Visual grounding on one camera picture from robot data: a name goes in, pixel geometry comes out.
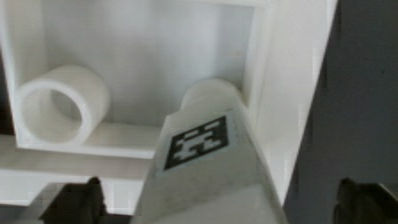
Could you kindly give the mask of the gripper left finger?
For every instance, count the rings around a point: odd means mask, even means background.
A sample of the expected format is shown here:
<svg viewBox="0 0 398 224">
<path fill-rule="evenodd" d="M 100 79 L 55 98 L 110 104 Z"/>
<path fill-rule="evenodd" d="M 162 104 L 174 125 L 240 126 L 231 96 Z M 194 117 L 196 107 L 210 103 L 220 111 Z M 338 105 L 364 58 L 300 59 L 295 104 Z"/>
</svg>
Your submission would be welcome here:
<svg viewBox="0 0 398 224">
<path fill-rule="evenodd" d="M 39 220 L 45 224 L 100 224 L 105 214 L 101 181 L 92 177 L 85 183 L 64 185 Z"/>
</svg>

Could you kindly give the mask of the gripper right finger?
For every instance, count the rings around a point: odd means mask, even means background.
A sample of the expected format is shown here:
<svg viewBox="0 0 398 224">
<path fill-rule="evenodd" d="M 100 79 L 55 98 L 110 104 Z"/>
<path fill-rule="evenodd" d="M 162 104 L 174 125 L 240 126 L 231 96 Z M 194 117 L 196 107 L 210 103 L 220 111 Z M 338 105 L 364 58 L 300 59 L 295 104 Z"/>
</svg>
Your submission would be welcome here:
<svg viewBox="0 0 398 224">
<path fill-rule="evenodd" d="M 382 184 L 341 180 L 332 224 L 398 224 L 398 198 Z"/>
</svg>

